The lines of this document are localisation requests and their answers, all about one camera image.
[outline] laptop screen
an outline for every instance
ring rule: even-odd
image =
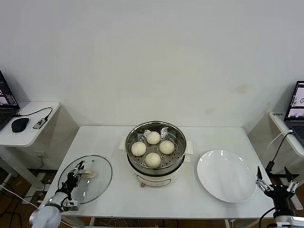
[[[298,81],[285,118],[304,118],[304,81]]]
[[[0,71],[0,108],[19,107]]]

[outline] wooden floor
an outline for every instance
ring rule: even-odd
[[[0,181],[4,181],[7,173],[0,169]],[[51,183],[55,174],[47,173],[43,182]],[[30,184],[24,180],[22,177],[18,176],[16,178],[12,178],[9,182],[9,185],[14,189],[14,191],[20,195],[25,196],[28,191]],[[297,196],[299,200],[304,204],[304,185],[301,186],[297,190]],[[22,204],[19,198],[12,198],[13,195],[8,192],[0,193],[0,227],[1,228],[30,228],[29,217],[31,213],[35,210],[35,208],[31,205]],[[36,197],[32,200],[32,203],[35,205],[39,205],[37,200],[41,200],[44,198],[44,194],[41,192],[36,193]],[[304,211],[297,211],[298,215],[304,217]],[[89,218],[81,218],[86,225],[89,225]],[[267,224],[274,222],[273,219],[265,219],[263,220],[262,227],[267,227]],[[95,226],[108,226],[108,227],[182,227],[182,228],[224,228],[225,222],[224,220],[189,220],[189,219],[101,219],[97,218],[95,220]],[[68,228],[69,226],[62,224],[60,228]]]

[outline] stainless steel steamer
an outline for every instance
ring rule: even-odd
[[[149,132],[158,132],[161,141],[151,145],[147,142],[146,136]],[[169,140],[174,144],[174,152],[170,155],[161,153],[160,144],[162,141]],[[131,147],[135,142],[146,144],[147,151],[143,156],[134,156]],[[151,121],[135,127],[126,139],[127,157],[130,165],[140,174],[148,177],[164,177],[175,172],[184,161],[186,150],[186,138],[179,128],[161,121]],[[158,168],[150,168],[145,165],[145,157],[149,153],[157,153],[161,157],[161,165]]]

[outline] white cable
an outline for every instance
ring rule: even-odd
[[[64,221],[61,221],[61,222],[62,222],[63,224],[66,224],[67,226],[69,226],[69,227],[71,227],[71,228],[76,228],[76,227],[73,227],[73,226],[71,226],[71,225],[65,223]]]
[[[0,185],[3,189],[5,189],[6,191],[8,191],[8,192],[10,192],[11,194],[14,194],[15,196],[17,196],[17,197],[19,197],[20,199],[22,199],[23,201],[25,201],[25,202],[27,202],[27,203],[29,203],[30,205],[32,205],[32,206],[34,206],[35,208],[37,208],[38,209],[38,207],[36,206],[36,205],[34,205],[34,204],[32,204],[32,203],[30,203],[30,202],[28,202],[28,201],[26,201],[25,199],[23,199],[22,197],[20,197],[19,195],[17,195],[16,193],[14,193],[14,192],[12,192],[12,191],[10,191],[10,190],[8,190],[8,189],[6,189],[5,187],[3,187],[2,185]],[[65,222],[63,222],[63,221],[61,221],[62,223],[64,223],[64,224],[66,224],[66,225],[68,225],[69,227],[72,227],[72,228],[76,228],[76,227],[73,227],[73,226],[71,226],[71,225],[69,225],[69,224],[67,224],[67,223],[65,223]]]
[[[284,134],[284,133],[287,133],[287,132],[293,132],[293,130],[288,130],[288,131],[284,131],[284,132],[282,132],[282,133],[280,133],[273,141],[271,141],[269,144],[268,144],[268,146],[266,147],[266,149],[268,150],[269,149],[269,146],[280,136],[280,135],[282,135],[282,134]]]
[[[20,199],[22,199],[23,201],[25,201],[25,202],[27,202],[27,203],[29,203],[30,205],[33,205],[35,208],[37,208],[38,209],[38,207],[36,206],[36,205],[34,205],[34,204],[32,204],[32,203],[30,203],[30,202],[28,202],[28,201],[26,201],[25,199],[23,199],[22,197],[20,197],[19,195],[17,195],[16,193],[14,193],[14,192],[12,192],[12,191],[10,191],[10,190],[8,190],[8,189],[6,189],[5,187],[3,187],[2,185],[0,185],[2,188],[4,188],[6,191],[8,191],[8,192],[10,192],[11,194],[14,194],[15,196],[17,196],[17,197],[19,197]]]

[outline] white plate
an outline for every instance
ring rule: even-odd
[[[254,171],[235,153],[213,150],[201,156],[199,180],[216,198],[228,203],[250,199],[257,189]]]

